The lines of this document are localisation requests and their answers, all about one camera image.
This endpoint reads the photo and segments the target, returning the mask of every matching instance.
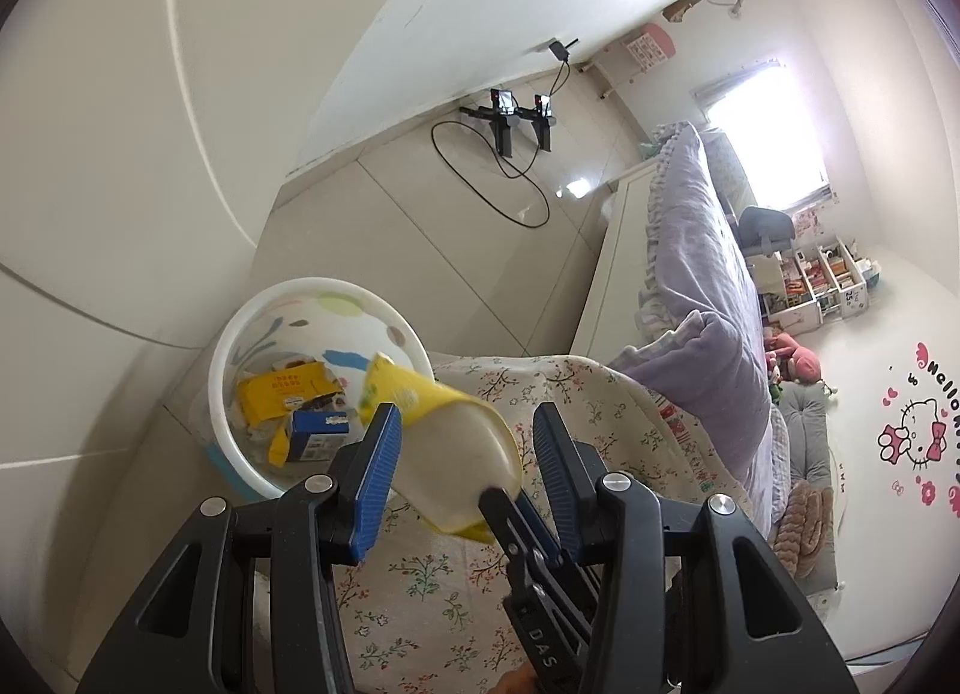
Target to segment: pink stuffed toy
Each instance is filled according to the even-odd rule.
[[[823,378],[820,360],[813,350],[797,344],[790,334],[777,334],[763,341],[767,352],[767,367],[779,365],[786,379],[795,379],[803,384],[813,385]]]

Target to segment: black cable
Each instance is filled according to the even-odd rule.
[[[560,74],[563,73],[563,67],[565,65],[566,65],[566,76],[563,79],[563,82],[560,82]],[[563,85],[566,84],[566,80],[568,80],[569,78],[570,78],[570,62],[568,61],[568,59],[565,59],[563,62],[560,63],[560,69],[557,71],[557,76],[554,78],[552,85],[550,85],[550,91],[547,94],[552,98],[554,95],[560,92],[560,89],[563,88]],[[514,104],[518,105],[517,99],[514,99]],[[496,208],[496,206],[494,206],[493,203],[491,203],[490,199],[488,199],[482,192],[480,192],[480,190],[474,187],[467,180],[467,178],[464,177],[464,175],[457,170],[457,167],[453,163],[450,163],[450,161],[446,158],[446,155],[443,152],[440,152],[440,146],[438,146],[437,144],[437,128],[439,128],[440,125],[462,125],[464,128],[467,128],[469,131],[472,131],[472,133],[477,134],[477,136],[480,136],[481,139],[483,139],[483,143],[487,144],[487,148],[490,149],[491,155],[493,155],[493,160],[496,162],[499,169],[503,171],[503,175],[507,177],[507,179],[525,179],[530,184],[533,184],[534,189],[536,189],[536,192],[539,192],[539,196],[544,199],[544,206],[546,207],[546,216],[544,217],[544,221],[539,222],[536,225],[530,225],[528,223],[525,223],[525,222],[522,222],[521,220],[516,219],[515,217],[510,216],[510,214],[507,214],[505,211],[501,211],[499,208]],[[455,173],[460,178],[461,182],[463,182],[467,187],[472,189],[473,192],[480,197],[480,200],[483,201],[485,204],[487,204],[487,206],[492,208],[493,211],[496,212],[496,214],[499,214],[501,217],[506,217],[506,219],[510,220],[513,224],[520,225],[521,228],[529,228],[531,230],[533,230],[534,228],[542,228],[544,227],[544,225],[546,225],[550,221],[550,202],[547,199],[546,194],[541,189],[539,184],[537,184],[530,177],[527,176],[527,172],[531,168],[533,168],[534,163],[536,163],[536,155],[539,154],[539,144],[536,146],[536,149],[534,150],[533,158],[530,158],[530,163],[528,163],[527,167],[521,171],[520,168],[517,168],[513,163],[510,162],[510,160],[506,160],[505,158],[503,158],[503,161],[501,163],[500,155],[496,154],[496,149],[493,148],[493,144],[491,144],[491,142],[488,141],[487,137],[484,136],[481,133],[481,131],[478,131],[476,128],[474,128],[474,126],[467,125],[466,122],[462,122],[459,119],[442,119],[440,120],[440,122],[435,122],[433,126],[430,128],[430,141],[433,143],[433,148],[437,151],[437,154],[440,155],[440,159],[443,160],[444,163],[446,163],[446,167],[449,168],[451,171],[453,171],[453,173]],[[507,165],[509,165],[510,168],[512,168],[513,170],[517,171],[517,173],[515,174],[509,173],[507,169],[503,167],[503,163],[507,163]]]

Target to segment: blue box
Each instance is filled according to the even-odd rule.
[[[333,459],[344,445],[350,430],[349,418],[344,412],[291,412],[287,420],[290,438],[288,462],[318,462]]]

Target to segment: bright window light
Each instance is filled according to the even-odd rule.
[[[786,68],[767,68],[737,85],[707,119],[733,144],[757,206],[788,208],[827,184],[817,136]]]
[[[566,186],[570,191],[570,195],[574,198],[583,198],[584,195],[587,195],[593,187],[590,185],[590,182],[587,182],[586,179],[577,179],[574,182],[571,182]]]

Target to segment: trash bin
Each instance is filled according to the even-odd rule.
[[[323,360],[336,375],[344,387],[347,406],[355,411],[367,365],[377,353],[433,379],[426,350],[407,321],[360,286],[307,277],[258,293],[227,323],[210,363],[210,423],[227,463],[217,457],[215,462],[221,469],[229,464],[246,487],[267,499],[323,471],[317,462],[289,464],[283,470],[258,463],[258,451],[248,441],[246,424],[235,403],[236,384],[248,374],[272,371],[284,358],[310,355]],[[362,429],[357,436],[362,436]]]

